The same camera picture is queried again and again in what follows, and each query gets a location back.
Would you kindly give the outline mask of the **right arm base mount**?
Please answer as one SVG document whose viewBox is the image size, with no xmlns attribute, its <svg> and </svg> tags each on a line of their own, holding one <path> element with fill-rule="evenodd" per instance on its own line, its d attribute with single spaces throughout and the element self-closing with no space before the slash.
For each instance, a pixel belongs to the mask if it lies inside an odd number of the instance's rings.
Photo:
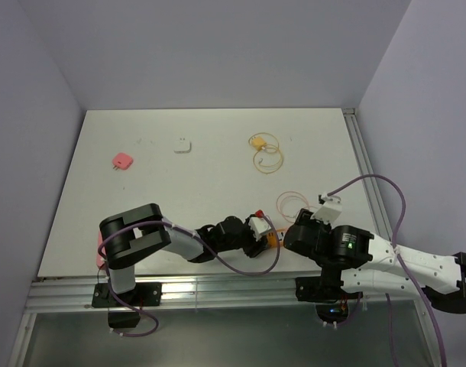
<svg viewBox="0 0 466 367">
<path fill-rule="evenodd" d="M 356 314 L 363 294 L 348 293 L 339 287 L 322 285 L 321 277 L 298 277 L 295 279 L 296 299 L 316 306 L 316 315 L 323 327 L 336 330 Z"/>
</svg>

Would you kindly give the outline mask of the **orange power strip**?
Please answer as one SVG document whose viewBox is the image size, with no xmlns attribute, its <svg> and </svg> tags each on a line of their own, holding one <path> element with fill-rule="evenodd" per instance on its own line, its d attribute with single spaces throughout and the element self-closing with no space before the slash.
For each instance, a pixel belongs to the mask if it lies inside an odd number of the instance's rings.
<svg viewBox="0 0 466 367">
<path fill-rule="evenodd" d="M 283 240 L 286 235 L 287 228 L 283 229 L 278 229 L 277 234 L 274 234 L 274 232 L 269 232 L 266 235 L 267 238 L 267 244 L 270 248 L 276 248 L 277 243 L 280 243 L 280 246 L 283 246 Z"/>
</svg>

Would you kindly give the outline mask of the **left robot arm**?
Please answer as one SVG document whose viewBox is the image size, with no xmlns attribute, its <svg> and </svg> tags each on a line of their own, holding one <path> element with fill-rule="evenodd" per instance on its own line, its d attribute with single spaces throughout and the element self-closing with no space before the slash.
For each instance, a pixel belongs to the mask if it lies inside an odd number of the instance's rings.
<svg viewBox="0 0 466 367">
<path fill-rule="evenodd" d="M 98 254 L 110 280 L 110 297 L 129 305 L 138 295 L 135 265 L 164 250 L 187 262 L 202 264 L 222 252 L 242 250 L 249 258 L 269 248 L 274 232 L 262 211 L 242 220 L 228 216 L 215 225 L 188 230 L 166 219 L 156 203 L 110 216 L 99 224 Z"/>
</svg>

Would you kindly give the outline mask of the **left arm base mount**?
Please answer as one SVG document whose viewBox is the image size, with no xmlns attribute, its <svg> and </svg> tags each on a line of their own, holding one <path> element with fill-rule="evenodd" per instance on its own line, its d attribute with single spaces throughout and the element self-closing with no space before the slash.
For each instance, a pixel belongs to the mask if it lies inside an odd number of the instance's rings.
<svg viewBox="0 0 466 367">
<path fill-rule="evenodd" d="M 162 284 L 160 282 L 136 283 L 131 291 L 114 297 L 108 283 L 98 283 L 94 287 L 91 307 L 108 310 L 108 325 L 113 329 L 128 331 L 134 329 L 141 320 L 141 315 L 128 306 L 143 310 L 146 307 L 158 307 L 161 300 Z"/>
</svg>

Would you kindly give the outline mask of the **yellow plug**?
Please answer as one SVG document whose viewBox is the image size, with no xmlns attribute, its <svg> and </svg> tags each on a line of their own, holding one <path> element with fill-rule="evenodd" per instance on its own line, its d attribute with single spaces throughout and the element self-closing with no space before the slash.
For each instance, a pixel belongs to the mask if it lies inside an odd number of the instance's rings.
<svg viewBox="0 0 466 367">
<path fill-rule="evenodd" d="M 261 151 L 263 150 L 267 143 L 266 141 L 260 137 L 260 136 L 257 136 L 257 137 L 253 137 L 251 140 L 250 140 L 250 144 L 253 148 L 255 148 L 257 151 Z"/>
</svg>

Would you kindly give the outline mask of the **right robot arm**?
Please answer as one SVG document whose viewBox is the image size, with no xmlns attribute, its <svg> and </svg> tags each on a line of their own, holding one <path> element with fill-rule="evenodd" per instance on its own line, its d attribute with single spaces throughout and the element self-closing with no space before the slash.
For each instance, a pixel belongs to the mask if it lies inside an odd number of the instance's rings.
<svg viewBox="0 0 466 367">
<path fill-rule="evenodd" d="M 436 310 L 466 313 L 466 253 L 433 255 L 350 225 L 332 227 L 304 209 L 289 227 L 284 247 L 314 261 L 316 276 L 296 279 L 296 297 L 312 303 L 359 294 L 424 297 Z"/>
</svg>

